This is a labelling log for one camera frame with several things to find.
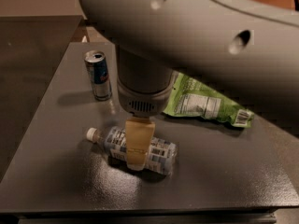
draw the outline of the floor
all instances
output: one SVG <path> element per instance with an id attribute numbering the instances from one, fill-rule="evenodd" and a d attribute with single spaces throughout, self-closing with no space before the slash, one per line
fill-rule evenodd
<path id="1" fill-rule="evenodd" d="M 87 27 L 90 42 L 105 42 L 94 28 Z M 262 124 L 269 134 L 269 139 L 273 142 L 274 148 L 278 154 L 279 161 L 288 174 L 291 182 L 299 193 L 299 139 L 280 130 L 280 128 L 262 119 Z M 278 224 L 298 224 L 299 208 L 277 210 L 276 218 Z"/>

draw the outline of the dark gray table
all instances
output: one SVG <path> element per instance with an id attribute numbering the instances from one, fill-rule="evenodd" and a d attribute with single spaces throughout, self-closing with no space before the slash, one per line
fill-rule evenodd
<path id="1" fill-rule="evenodd" d="M 96 102 L 82 60 L 107 56 L 113 98 Z M 0 184 L 0 214 L 151 213 L 269 210 L 299 198 L 256 117 L 239 131 L 199 119 L 153 118 L 155 136 L 178 144 L 175 172 L 132 173 L 85 140 L 89 127 L 130 116 L 117 99 L 110 43 L 70 44 Z"/>
<path id="2" fill-rule="evenodd" d="M 0 18 L 0 182 L 81 16 Z"/>

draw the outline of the wall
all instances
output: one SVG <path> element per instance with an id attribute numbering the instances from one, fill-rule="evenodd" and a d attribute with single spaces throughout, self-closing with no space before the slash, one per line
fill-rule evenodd
<path id="1" fill-rule="evenodd" d="M 78 0 L 0 0 L 0 16 L 83 14 Z"/>

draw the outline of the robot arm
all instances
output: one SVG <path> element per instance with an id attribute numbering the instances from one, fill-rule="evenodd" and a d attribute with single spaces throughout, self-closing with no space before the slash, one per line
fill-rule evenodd
<path id="1" fill-rule="evenodd" d="M 80 0 L 118 45 L 120 103 L 161 112 L 172 70 L 299 134 L 299 16 L 251 0 Z"/>

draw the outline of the bottle label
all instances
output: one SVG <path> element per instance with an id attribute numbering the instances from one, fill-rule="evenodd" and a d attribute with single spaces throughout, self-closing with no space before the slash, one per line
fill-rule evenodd
<path id="1" fill-rule="evenodd" d="M 104 142 L 106 153 L 115 159 L 127 161 L 125 141 L 125 130 L 113 127 Z M 153 137 L 145 168 L 162 175 L 170 175 L 175 156 L 175 144 Z"/>

